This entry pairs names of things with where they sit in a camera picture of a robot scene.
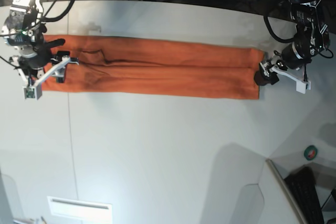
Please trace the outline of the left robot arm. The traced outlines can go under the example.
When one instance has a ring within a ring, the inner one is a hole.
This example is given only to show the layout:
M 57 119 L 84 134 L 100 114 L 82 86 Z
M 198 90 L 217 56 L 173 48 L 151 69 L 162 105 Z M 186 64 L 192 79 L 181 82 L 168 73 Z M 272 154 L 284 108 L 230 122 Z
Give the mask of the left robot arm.
M 273 31 L 269 22 L 269 14 L 281 3 L 289 4 L 289 15 L 296 24 L 296 33 L 288 39 L 280 38 Z M 277 0 L 266 10 L 264 22 L 271 37 L 277 42 L 286 44 L 281 51 L 274 51 L 273 56 L 259 63 L 254 75 L 258 86 L 274 85 L 279 76 L 285 76 L 296 83 L 296 90 L 306 93 L 311 88 L 307 75 L 307 65 L 312 58 L 330 51 L 329 27 L 324 20 L 321 0 Z

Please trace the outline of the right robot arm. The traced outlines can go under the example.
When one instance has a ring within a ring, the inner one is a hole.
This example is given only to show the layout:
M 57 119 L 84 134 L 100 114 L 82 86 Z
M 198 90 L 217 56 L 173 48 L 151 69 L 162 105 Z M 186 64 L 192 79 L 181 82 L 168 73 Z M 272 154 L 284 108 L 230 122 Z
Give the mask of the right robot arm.
M 11 56 L 6 63 L 18 71 L 23 81 L 25 99 L 38 100 L 42 96 L 42 84 L 50 77 L 63 83 L 67 65 L 78 64 L 68 51 L 52 52 L 53 48 L 65 44 L 59 38 L 46 41 L 46 24 L 63 19 L 71 10 L 75 0 L 70 0 L 67 8 L 57 17 L 48 18 L 42 0 L 13 0 L 2 29 L 1 37 L 5 44 L 13 47 L 18 54 Z

